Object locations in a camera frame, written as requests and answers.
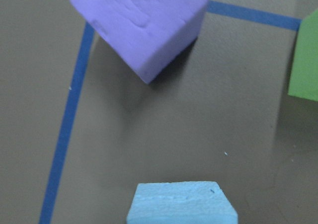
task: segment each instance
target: blue tape strip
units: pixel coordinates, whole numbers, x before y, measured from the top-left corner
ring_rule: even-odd
[[[72,78],[71,89],[64,111],[60,134],[56,144],[39,224],[49,224],[52,218],[93,37],[94,29],[86,23]]]
[[[208,12],[298,31],[301,19],[250,9],[233,4],[209,1]]]

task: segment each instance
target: gray floor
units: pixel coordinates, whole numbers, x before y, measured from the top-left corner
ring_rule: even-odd
[[[217,1],[299,18],[318,7]],[[68,0],[1,4],[0,223],[37,223],[84,20]],[[124,224],[139,182],[186,180],[217,181],[241,224],[318,223],[318,102],[286,95],[295,39],[207,14],[145,85],[96,36],[52,223]]]

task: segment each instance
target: purple block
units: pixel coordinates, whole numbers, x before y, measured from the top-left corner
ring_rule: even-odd
[[[71,0],[145,82],[198,36],[208,0]]]

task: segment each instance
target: blue block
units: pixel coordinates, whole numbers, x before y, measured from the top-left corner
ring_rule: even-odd
[[[127,224],[237,224],[216,182],[141,183]]]

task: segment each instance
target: foam block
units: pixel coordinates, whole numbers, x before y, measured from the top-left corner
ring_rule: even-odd
[[[318,101],[318,10],[301,23],[288,94]]]
[[[146,83],[198,36],[208,0],[71,0]]]
[[[216,182],[139,184],[127,224],[237,224]]]

